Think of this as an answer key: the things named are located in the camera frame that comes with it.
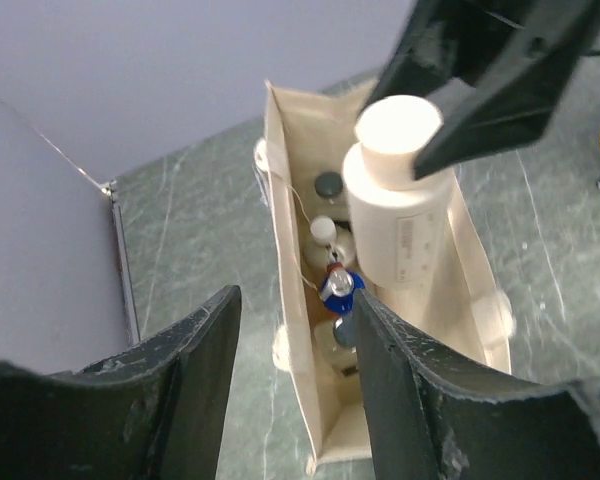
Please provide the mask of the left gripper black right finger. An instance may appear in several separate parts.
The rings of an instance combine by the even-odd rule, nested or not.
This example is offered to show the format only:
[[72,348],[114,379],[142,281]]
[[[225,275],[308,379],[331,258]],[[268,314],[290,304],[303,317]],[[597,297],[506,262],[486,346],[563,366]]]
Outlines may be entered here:
[[366,292],[353,317],[377,478],[600,479],[600,378],[518,379]]

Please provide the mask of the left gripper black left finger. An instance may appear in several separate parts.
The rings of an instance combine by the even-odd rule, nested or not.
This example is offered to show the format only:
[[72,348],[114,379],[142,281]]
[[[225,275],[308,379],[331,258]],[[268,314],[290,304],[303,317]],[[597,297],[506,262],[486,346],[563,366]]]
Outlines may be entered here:
[[241,310],[239,287],[224,287],[74,373],[0,361],[0,479],[214,478]]

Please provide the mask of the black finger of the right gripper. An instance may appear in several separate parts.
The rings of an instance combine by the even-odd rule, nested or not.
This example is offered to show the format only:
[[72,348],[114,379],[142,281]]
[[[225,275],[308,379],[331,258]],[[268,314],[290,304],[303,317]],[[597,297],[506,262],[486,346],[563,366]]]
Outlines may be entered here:
[[417,156],[416,179],[539,140],[600,31],[600,1],[534,1]]
[[373,91],[426,97],[454,78],[475,86],[525,17],[523,1],[418,1]]

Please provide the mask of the orange pump bottle blue collar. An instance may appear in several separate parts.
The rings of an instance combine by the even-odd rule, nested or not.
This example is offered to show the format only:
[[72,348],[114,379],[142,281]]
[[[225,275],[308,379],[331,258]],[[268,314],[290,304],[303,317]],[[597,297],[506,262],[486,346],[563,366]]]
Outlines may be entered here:
[[352,311],[354,293],[365,287],[364,278],[360,274],[345,268],[341,263],[333,263],[326,269],[319,298],[331,314],[343,317]]

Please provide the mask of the beige round lotion bottle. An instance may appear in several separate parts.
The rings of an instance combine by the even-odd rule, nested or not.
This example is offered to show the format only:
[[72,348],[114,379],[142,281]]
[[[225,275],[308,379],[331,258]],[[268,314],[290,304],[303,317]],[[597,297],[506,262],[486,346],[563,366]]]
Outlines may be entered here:
[[424,98],[376,101],[358,118],[342,165],[359,267],[413,325],[424,320],[454,178],[445,169],[417,180],[413,164],[442,124]]

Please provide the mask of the clear square bottle black cap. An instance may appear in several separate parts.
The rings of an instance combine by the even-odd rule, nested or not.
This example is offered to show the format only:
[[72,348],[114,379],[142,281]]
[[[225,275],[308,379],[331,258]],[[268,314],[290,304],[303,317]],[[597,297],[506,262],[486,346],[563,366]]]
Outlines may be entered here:
[[338,172],[325,171],[314,180],[314,191],[321,199],[335,201],[341,196],[343,190],[343,180]]

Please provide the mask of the cream canvas tote bag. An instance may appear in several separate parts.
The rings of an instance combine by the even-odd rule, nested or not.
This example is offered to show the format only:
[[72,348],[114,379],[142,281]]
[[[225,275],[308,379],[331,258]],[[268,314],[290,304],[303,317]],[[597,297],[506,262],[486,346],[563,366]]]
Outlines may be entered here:
[[371,89],[365,82],[328,96],[269,85],[264,133],[254,149],[271,211],[283,312],[272,353],[292,379],[312,450],[308,473],[372,455],[350,331],[356,291],[375,294],[460,354],[511,369],[511,306],[454,174],[446,178],[438,258],[420,265],[427,279],[391,291],[360,270],[341,170]]

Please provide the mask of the chrome bottle white cap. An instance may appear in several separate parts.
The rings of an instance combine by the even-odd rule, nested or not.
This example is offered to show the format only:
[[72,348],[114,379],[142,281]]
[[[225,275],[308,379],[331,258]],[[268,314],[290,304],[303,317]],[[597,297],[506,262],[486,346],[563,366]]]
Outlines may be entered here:
[[355,264],[356,248],[352,233],[336,225],[330,217],[315,217],[309,225],[309,233],[303,257],[310,267],[324,270],[332,263],[341,263],[345,268]]

